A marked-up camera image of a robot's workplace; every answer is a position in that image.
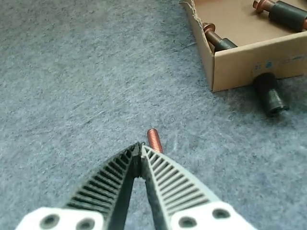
bolt thread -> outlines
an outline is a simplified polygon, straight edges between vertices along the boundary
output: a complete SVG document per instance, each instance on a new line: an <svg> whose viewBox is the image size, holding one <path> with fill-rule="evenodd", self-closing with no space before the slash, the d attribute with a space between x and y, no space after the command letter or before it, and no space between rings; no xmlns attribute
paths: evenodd
<svg viewBox="0 0 307 230"><path fill-rule="evenodd" d="M155 128L151 128L147 131L147 137L149 141L149 146L156 152L163 153L159 134Z"/></svg>

